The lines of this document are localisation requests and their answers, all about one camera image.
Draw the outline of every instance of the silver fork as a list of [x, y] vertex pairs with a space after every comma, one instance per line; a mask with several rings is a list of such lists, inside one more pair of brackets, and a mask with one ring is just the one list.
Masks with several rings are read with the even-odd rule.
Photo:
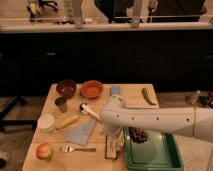
[[72, 151], [96, 152], [96, 148], [72, 148], [70, 146], [61, 146], [59, 151], [70, 153]]

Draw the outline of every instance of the grapes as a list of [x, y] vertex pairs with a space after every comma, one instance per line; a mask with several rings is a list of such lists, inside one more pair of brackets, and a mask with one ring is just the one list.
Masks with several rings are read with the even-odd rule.
[[148, 134], [141, 128], [129, 127], [129, 134], [131, 139], [136, 143], [143, 143], [148, 138]]

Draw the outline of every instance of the black cabinet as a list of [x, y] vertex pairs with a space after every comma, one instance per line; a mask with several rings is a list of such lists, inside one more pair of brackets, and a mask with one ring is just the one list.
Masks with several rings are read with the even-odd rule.
[[153, 83], [157, 91], [213, 89], [213, 31], [0, 34], [3, 69], [22, 94], [52, 83]]

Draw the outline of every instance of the red bowl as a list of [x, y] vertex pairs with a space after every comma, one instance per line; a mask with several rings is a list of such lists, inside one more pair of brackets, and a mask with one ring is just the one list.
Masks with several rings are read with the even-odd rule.
[[102, 83], [96, 80], [90, 80], [90, 81], [84, 82], [81, 86], [82, 96], [89, 99], [94, 99], [99, 97], [102, 91], [103, 91]]
[[62, 80], [56, 86], [57, 92], [65, 98], [71, 98], [76, 92], [76, 82], [73, 80]]

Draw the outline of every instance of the wooden cutting board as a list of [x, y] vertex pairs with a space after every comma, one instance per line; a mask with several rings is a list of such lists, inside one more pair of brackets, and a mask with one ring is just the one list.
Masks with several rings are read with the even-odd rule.
[[[150, 105], [142, 95], [142, 89], [146, 88], [153, 103]], [[127, 108], [159, 108], [158, 100], [152, 84], [122, 84], [121, 96], [126, 101]]]

